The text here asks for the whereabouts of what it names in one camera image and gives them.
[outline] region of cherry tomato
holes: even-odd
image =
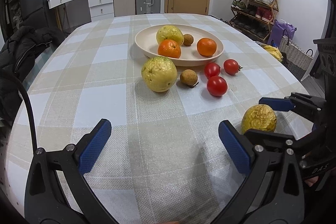
[[[239,66],[236,60],[228,59],[224,62],[224,70],[230,75],[235,75],[241,69],[242,67]]]
[[[213,96],[222,96],[227,91],[227,83],[220,76],[213,76],[207,82],[207,90]]]
[[[216,63],[209,63],[204,68],[204,74],[209,79],[213,76],[218,76],[221,72],[221,67]]]

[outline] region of zipper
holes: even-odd
[[[33,46],[31,46],[28,50],[26,50],[26,52],[23,54],[23,56],[21,56],[21,58],[20,58],[20,60],[18,61],[18,63],[16,64],[16,66],[15,66],[15,70],[14,70],[14,74],[16,74],[16,71],[17,71],[17,69],[19,68],[19,66],[21,65],[21,62],[22,62],[22,60],[25,58],[25,56],[27,55],[27,53],[31,50],[31,49],[33,49],[34,47],[36,47],[36,46],[40,46],[40,45],[45,45],[46,46],[46,48],[47,48],[47,45],[49,45],[51,42],[48,42],[48,43],[41,43],[41,44],[38,44],[38,45],[33,45]]]

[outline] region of orange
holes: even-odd
[[[217,44],[214,40],[210,38],[201,38],[197,42],[197,51],[200,55],[211,56],[217,50]]]
[[[171,58],[180,58],[181,47],[174,40],[166,39],[160,43],[157,54]]]

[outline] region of round plate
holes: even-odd
[[[142,50],[145,56],[160,56],[158,55],[159,44],[156,41],[156,33],[161,27],[166,25],[167,24],[148,27],[137,33],[137,35],[135,36],[135,43]],[[172,25],[178,27],[183,34],[188,33],[194,37],[194,43],[191,46],[181,46],[180,58],[169,57],[174,62],[175,66],[193,67],[205,65],[209,62],[214,61],[223,53],[223,43],[218,39],[218,37],[214,36],[213,34],[192,26],[179,24]],[[217,44],[217,50],[215,54],[210,57],[202,56],[197,51],[197,42],[203,37],[211,38]]]

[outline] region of table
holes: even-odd
[[[150,91],[141,78],[146,57],[135,35],[159,24],[186,24],[216,35],[224,44],[218,63],[233,58],[236,76],[222,72],[229,89],[222,97],[206,91],[203,67],[194,70],[194,89],[179,82],[167,93]],[[152,14],[117,17],[77,28],[55,51],[29,89],[38,146],[46,151],[77,143],[101,118],[112,134],[85,178],[119,223],[210,223],[243,181],[218,137],[229,120],[240,129],[245,111],[262,96],[307,93],[297,79],[258,44],[210,16]],[[277,113],[276,132],[297,139],[312,124]],[[7,194],[23,213],[32,145],[22,105],[8,140]],[[64,176],[62,187],[79,210]]]

